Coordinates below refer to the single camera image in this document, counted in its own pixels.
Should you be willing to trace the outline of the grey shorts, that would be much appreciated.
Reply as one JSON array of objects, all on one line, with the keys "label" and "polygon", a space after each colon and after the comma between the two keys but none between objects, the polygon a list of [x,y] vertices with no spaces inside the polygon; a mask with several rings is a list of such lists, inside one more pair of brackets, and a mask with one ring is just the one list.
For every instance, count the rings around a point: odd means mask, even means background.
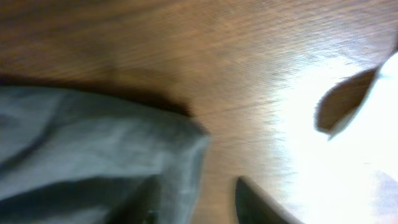
[{"label": "grey shorts", "polygon": [[1,88],[1,222],[107,223],[143,181],[157,223],[188,223],[208,146],[191,118],[110,96]]}]

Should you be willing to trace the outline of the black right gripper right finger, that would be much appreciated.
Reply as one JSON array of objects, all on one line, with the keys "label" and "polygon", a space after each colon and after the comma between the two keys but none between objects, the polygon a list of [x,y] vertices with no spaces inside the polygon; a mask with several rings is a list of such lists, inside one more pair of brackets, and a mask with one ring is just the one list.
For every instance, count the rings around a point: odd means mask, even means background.
[{"label": "black right gripper right finger", "polygon": [[236,179],[234,201],[239,224],[303,223],[244,176]]}]

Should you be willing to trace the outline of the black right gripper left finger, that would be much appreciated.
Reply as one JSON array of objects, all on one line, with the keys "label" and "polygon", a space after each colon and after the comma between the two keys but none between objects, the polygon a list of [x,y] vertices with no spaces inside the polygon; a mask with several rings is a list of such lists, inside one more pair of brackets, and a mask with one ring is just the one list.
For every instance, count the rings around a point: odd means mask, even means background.
[{"label": "black right gripper left finger", "polygon": [[156,224],[160,213],[160,184],[156,177],[143,181],[107,224]]}]

